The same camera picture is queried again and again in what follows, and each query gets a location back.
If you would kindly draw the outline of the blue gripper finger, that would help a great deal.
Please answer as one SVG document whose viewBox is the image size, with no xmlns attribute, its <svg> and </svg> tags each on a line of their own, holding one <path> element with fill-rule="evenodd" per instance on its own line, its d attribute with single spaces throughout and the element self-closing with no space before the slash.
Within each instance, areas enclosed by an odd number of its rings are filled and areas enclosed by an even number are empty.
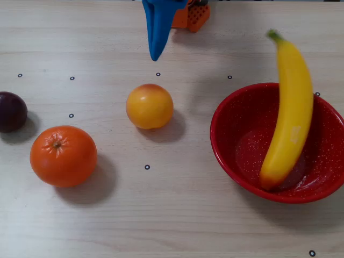
<svg viewBox="0 0 344 258">
<path fill-rule="evenodd" d="M 154 61 L 154 48 L 153 48 L 153 21 L 154 16 L 151 12 L 146 12 L 146 21 L 147 21 L 147 34 L 148 34 L 148 45 L 149 45 L 149 53 L 151 59 Z"/>
<path fill-rule="evenodd" d="M 152 60 L 157 61 L 167 43 L 174 14 L 171 11 L 155 11 L 152 34 Z"/>
</svg>

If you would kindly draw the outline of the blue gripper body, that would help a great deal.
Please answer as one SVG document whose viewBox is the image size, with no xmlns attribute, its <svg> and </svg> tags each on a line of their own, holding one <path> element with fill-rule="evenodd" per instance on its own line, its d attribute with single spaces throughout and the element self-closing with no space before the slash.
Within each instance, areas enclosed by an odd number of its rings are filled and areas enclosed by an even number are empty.
<svg viewBox="0 0 344 258">
<path fill-rule="evenodd" d="M 184 9 L 188 3 L 188 0 L 142 0 L 144 8 L 148 8 L 151 11 L 176 11 L 178 9 Z"/>
</svg>

